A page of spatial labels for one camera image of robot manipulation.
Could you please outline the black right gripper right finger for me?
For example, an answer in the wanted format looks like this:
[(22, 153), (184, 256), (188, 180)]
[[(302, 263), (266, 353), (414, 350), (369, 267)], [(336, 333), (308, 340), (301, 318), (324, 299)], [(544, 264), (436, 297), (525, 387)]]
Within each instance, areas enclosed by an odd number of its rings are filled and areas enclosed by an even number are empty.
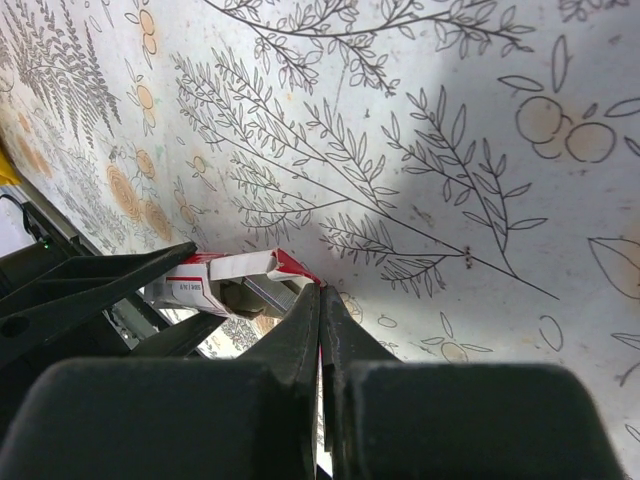
[(320, 294), (325, 444), (337, 479), (620, 479), (594, 402), (540, 363), (405, 363)]

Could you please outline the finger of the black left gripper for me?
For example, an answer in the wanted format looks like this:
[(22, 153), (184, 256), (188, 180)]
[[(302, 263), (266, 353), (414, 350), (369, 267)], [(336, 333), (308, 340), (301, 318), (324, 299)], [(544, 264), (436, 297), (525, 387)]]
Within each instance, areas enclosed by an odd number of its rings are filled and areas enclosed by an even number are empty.
[(13, 362), (136, 293), (197, 251), (193, 242), (144, 254), (75, 256), (1, 300), (1, 364)]
[(140, 342), (129, 354), (139, 358), (188, 357), (226, 321), (207, 312), (191, 317)]

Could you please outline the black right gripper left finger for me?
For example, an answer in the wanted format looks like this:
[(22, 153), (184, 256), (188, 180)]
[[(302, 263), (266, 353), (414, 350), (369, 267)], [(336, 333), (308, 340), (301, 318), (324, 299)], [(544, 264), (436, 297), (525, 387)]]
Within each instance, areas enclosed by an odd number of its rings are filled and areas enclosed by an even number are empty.
[(33, 384), (5, 479), (312, 479), (320, 289), (233, 360), (73, 359)]

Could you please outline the red white staple box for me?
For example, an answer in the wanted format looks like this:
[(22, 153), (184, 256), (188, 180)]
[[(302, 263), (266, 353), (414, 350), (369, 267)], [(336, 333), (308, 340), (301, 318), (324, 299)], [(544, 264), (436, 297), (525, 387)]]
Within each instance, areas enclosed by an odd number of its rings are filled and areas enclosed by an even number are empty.
[(262, 310), (284, 315), (308, 284), (322, 281), (286, 251), (196, 253), (144, 287), (146, 301), (192, 308), (221, 317)]

